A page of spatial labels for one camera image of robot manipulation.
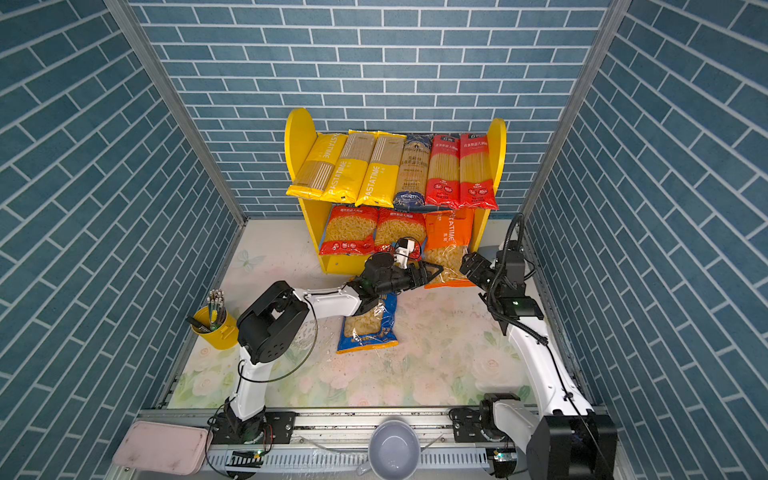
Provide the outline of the orange pasta bag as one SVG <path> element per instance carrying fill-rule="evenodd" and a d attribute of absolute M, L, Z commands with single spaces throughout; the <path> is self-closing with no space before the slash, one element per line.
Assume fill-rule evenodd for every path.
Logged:
<path fill-rule="evenodd" d="M 425 215 L 426 243 L 423 258 L 428 263 L 443 267 L 443 271 L 426 285 L 427 289 L 472 286 L 460 272 L 460 267 L 463 257 L 469 252 L 473 221 L 473 209 Z"/>

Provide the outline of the red macaroni bag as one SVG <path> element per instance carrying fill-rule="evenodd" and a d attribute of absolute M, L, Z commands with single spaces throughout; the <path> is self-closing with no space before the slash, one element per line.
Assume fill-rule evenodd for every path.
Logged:
<path fill-rule="evenodd" d="M 379 211 L 375 207 L 335 205 L 331 209 L 319 254 L 372 254 L 378 217 Z"/>
<path fill-rule="evenodd" d="M 393 244 L 403 237 L 412 237 L 421 246 L 424 244 L 427 237 L 424 215 L 380 208 L 374 239 L 375 251 L 392 251 Z"/>

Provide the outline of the blue shell pasta bag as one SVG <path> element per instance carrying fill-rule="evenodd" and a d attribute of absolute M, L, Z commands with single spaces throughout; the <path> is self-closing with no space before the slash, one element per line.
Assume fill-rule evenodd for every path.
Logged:
<path fill-rule="evenodd" d="M 397 295 L 382 296 L 368 312 L 345 317 L 337 346 L 338 354 L 384 349 L 397 346 L 399 341 L 393 331 Z"/>

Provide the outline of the red spaghetti bag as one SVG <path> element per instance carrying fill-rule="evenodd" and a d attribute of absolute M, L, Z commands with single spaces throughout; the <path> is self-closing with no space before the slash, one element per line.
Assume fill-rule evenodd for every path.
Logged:
<path fill-rule="evenodd" d="M 427 174 L 427 204 L 456 209 L 459 207 L 459 138 L 437 135 L 433 138 Z"/>
<path fill-rule="evenodd" d="M 459 140 L 459 200 L 461 207 L 497 210 L 485 135 L 462 134 Z"/>

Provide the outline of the blue-top Moli pasta bag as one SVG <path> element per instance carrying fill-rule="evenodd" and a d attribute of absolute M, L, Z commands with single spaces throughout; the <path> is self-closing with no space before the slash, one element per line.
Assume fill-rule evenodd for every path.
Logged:
<path fill-rule="evenodd" d="M 425 204 L 431 147 L 431 135 L 407 136 L 395 187 L 395 207 L 410 208 Z"/>

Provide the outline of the yellow spaghetti bag long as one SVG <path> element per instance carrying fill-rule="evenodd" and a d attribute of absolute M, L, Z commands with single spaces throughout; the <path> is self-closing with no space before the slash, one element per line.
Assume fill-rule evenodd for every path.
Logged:
<path fill-rule="evenodd" d="M 340 158 L 331 174 L 322 201 L 354 204 L 365 178 L 376 144 L 376 134 L 350 131 Z"/>

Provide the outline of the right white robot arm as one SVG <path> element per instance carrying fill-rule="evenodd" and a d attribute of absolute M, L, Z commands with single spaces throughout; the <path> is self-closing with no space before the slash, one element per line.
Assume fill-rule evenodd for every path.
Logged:
<path fill-rule="evenodd" d="M 488 311 L 528 369 L 538 406 L 533 414 L 513 396 L 488 394 L 482 417 L 512 440 L 532 479 L 612 479 L 617 429 L 568 375 L 536 300 L 525 294 L 524 259 L 506 249 L 492 263 L 478 253 L 460 272 L 482 291 Z"/>

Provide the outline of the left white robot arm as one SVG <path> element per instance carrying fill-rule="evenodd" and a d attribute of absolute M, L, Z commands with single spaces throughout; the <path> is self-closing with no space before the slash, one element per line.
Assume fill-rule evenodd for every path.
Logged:
<path fill-rule="evenodd" d="M 272 381 L 273 364 L 288 350 L 308 317 L 318 321 L 362 315 L 383 296 L 423 287 L 442 271 L 442 266 L 426 261 L 408 260 L 402 267 L 392 254 L 382 252 L 370 256 L 363 272 L 340 287 L 305 290 L 283 280 L 273 283 L 236 322 L 238 379 L 223 409 L 233 438 L 251 443 L 265 437 L 266 386 Z"/>

